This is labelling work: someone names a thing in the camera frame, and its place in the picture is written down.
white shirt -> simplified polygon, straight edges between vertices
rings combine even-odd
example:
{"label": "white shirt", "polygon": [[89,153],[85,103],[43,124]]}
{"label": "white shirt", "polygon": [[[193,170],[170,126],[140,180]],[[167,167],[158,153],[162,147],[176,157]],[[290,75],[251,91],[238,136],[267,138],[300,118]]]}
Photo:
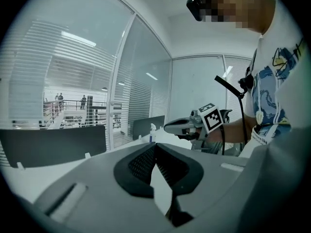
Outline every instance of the white shirt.
{"label": "white shirt", "polygon": [[291,127],[275,92],[295,68],[307,44],[300,28],[285,5],[276,1],[276,9],[268,31],[259,38],[252,76],[254,84],[247,93],[245,114],[255,117],[262,129],[252,132],[241,157],[250,157],[255,146],[268,144]]}

spray bottle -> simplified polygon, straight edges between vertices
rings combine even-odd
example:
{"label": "spray bottle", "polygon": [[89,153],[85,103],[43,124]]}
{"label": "spray bottle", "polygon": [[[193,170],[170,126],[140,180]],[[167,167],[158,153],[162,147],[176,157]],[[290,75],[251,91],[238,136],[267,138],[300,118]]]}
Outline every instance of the spray bottle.
{"label": "spray bottle", "polygon": [[149,142],[155,142],[155,141],[156,141],[156,126],[152,123]]}

black cable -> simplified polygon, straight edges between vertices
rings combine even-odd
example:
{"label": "black cable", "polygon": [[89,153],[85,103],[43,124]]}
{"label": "black cable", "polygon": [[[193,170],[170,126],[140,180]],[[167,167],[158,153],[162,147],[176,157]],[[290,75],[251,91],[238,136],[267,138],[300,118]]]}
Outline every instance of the black cable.
{"label": "black cable", "polygon": [[247,134],[246,134],[246,125],[245,125],[245,118],[244,118],[244,110],[243,110],[243,105],[242,105],[242,100],[241,100],[241,98],[238,97],[238,99],[239,99],[239,103],[240,103],[240,107],[241,107],[241,111],[242,111],[244,142],[245,142],[245,145],[246,145],[246,143],[247,143]]}
{"label": "black cable", "polygon": [[222,138],[223,138],[223,152],[222,155],[225,155],[225,131],[224,131],[224,126],[220,126],[220,132],[222,133]]}

distant person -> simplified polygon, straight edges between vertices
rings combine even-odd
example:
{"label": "distant person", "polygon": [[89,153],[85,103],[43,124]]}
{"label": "distant person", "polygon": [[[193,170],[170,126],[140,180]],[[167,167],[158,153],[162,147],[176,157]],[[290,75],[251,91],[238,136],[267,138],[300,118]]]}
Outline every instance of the distant person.
{"label": "distant person", "polygon": [[84,106],[86,105],[86,96],[83,95],[83,98],[80,100],[81,102],[81,107],[80,110],[84,110]]}
{"label": "distant person", "polygon": [[59,107],[60,112],[62,112],[62,109],[64,109],[63,100],[64,100],[64,97],[62,93],[60,93],[60,95],[58,96],[58,107]]}

ceiling light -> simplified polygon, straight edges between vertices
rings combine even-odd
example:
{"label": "ceiling light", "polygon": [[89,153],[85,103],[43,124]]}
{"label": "ceiling light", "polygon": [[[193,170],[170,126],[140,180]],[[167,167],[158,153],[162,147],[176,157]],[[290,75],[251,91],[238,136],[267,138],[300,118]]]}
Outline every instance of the ceiling light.
{"label": "ceiling light", "polygon": [[227,77],[232,68],[233,68],[232,66],[228,66],[227,72],[223,74],[223,78]]}
{"label": "ceiling light", "polygon": [[150,77],[153,78],[154,80],[157,80],[157,78],[155,76],[152,76],[149,72],[146,72],[146,74]]}
{"label": "ceiling light", "polygon": [[92,41],[89,41],[89,40],[86,40],[86,39],[84,39],[82,37],[79,37],[77,35],[68,33],[66,31],[62,31],[62,36],[64,38],[67,38],[67,39],[70,39],[70,40],[74,40],[74,41],[77,41],[77,42],[81,42],[81,43],[86,44],[86,45],[91,46],[91,47],[96,46],[96,43],[94,43]]}

